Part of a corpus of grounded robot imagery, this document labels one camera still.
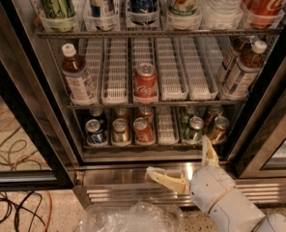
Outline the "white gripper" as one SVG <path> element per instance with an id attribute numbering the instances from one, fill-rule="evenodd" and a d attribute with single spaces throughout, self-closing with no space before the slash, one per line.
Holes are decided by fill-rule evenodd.
<path id="1" fill-rule="evenodd" d="M 218 155 L 207 135 L 202 136 L 202 165 L 193 172 L 189 182 L 181 170 L 166 170 L 149 166 L 148 176 L 155 182 L 178 194 L 189 194 L 191 201 L 207 213 L 221 196 L 236 186 L 230 175 L 219 168 Z"/>

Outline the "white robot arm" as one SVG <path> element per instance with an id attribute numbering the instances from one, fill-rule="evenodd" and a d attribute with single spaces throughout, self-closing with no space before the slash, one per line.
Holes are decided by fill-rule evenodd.
<path id="1" fill-rule="evenodd" d="M 286 217 L 265 215 L 219 166 L 217 153 L 208 136 L 202 137 L 202 166 L 189 180 L 182 171 L 149 166 L 152 180 L 191 201 L 217 224 L 220 232 L 286 232 Z"/>

